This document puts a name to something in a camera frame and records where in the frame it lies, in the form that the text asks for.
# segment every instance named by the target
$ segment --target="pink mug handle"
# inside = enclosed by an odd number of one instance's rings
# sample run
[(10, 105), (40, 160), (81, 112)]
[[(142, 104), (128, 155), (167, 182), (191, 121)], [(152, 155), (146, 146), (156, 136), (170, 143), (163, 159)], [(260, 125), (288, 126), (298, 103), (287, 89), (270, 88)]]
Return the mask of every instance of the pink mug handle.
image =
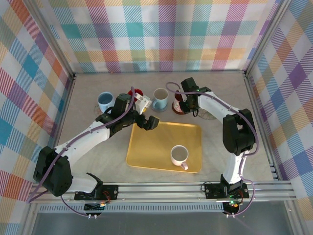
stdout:
[(184, 170), (188, 170), (188, 166), (187, 166), (186, 162), (183, 162), (180, 166), (181, 166), (181, 168), (183, 168)]

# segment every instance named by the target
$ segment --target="blue cup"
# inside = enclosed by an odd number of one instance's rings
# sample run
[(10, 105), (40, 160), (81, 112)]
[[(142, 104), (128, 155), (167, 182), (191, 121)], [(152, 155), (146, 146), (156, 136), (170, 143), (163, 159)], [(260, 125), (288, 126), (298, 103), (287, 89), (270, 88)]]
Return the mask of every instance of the blue cup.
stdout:
[(102, 92), (98, 96), (98, 104), (101, 112), (105, 112), (109, 107), (113, 107), (115, 103), (114, 96), (110, 92)]
[(158, 88), (154, 92), (154, 100), (152, 102), (152, 109), (162, 112), (166, 110), (168, 103), (168, 92), (164, 88)]

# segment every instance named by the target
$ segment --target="robotic arm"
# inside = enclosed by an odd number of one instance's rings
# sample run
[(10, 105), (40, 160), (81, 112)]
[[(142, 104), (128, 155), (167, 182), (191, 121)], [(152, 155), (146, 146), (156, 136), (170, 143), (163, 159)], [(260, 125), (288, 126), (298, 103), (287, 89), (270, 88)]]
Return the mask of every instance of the robotic arm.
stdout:
[[(39, 153), (34, 180), (39, 182), (43, 178), (51, 162), (65, 148), (66, 151), (49, 172), (48, 177), (43, 182), (43, 186), (54, 196), (61, 196), (65, 192), (78, 192), (77, 194), (83, 198), (106, 200), (106, 195), (103, 194), (103, 182), (99, 178), (90, 173), (74, 175), (71, 173), (71, 168), (84, 154), (99, 143), (111, 138), (124, 127), (136, 123), (140, 128), (153, 130), (158, 126), (158, 118), (150, 116), (146, 120), (145, 115), (142, 114), (151, 105), (151, 100), (147, 96), (141, 96), (138, 93), (135, 94), (135, 98), (137, 99), (136, 103), (119, 121), (92, 131), (96, 127), (109, 123), (121, 116), (131, 102), (132, 97), (129, 94), (120, 94), (115, 100), (114, 107), (107, 109), (104, 114), (98, 116), (91, 126), (82, 132), (87, 133), (86, 135), (79, 137), (82, 134), (80, 133), (54, 149), (48, 146), (44, 147)], [(74, 139), (76, 141), (67, 148), (67, 144)]]
[(198, 112), (202, 108), (210, 112), (223, 124), (223, 143), (230, 157), (227, 162), (226, 169), (221, 175), (220, 189), (224, 197), (242, 188), (243, 181), (239, 176), (240, 161), (244, 154), (249, 153), (256, 142), (252, 130), (248, 124), (235, 112), (235, 110), (242, 114), (251, 123), (253, 128), (254, 122), (252, 114), (248, 109), (239, 110), (238, 108), (231, 107), (223, 102), (232, 110), (225, 108), (214, 97), (216, 95), (207, 87), (199, 88), (194, 79), (188, 78), (181, 82), (181, 86), (185, 93), (199, 92), (206, 93), (210, 97), (200, 94), (187, 94), (183, 97), (183, 101), (179, 103), (181, 110), (187, 114), (190, 112)]

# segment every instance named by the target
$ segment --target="red cup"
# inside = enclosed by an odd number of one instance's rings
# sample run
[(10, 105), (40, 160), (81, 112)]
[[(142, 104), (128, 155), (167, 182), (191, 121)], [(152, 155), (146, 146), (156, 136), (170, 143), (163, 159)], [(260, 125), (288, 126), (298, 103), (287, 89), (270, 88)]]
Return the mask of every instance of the red cup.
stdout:
[[(142, 91), (140, 89), (135, 88), (135, 93), (138, 93), (139, 95), (143, 95)], [(133, 95), (132, 90), (130, 90), (129, 92), (127, 92), (127, 94), (129, 95)]]

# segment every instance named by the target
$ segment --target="plaid wall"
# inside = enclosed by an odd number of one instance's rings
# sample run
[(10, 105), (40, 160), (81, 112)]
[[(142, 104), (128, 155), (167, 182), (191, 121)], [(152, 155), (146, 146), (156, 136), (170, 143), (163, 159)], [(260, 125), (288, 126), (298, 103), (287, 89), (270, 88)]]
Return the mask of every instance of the plaid wall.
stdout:
[(0, 0), (0, 235), (19, 229), (69, 79), (22, 0)]
[(280, 0), (36, 0), (76, 72), (241, 70)]
[(251, 82), (275, 158), (313, 234), (313, 0), (293, 0)]

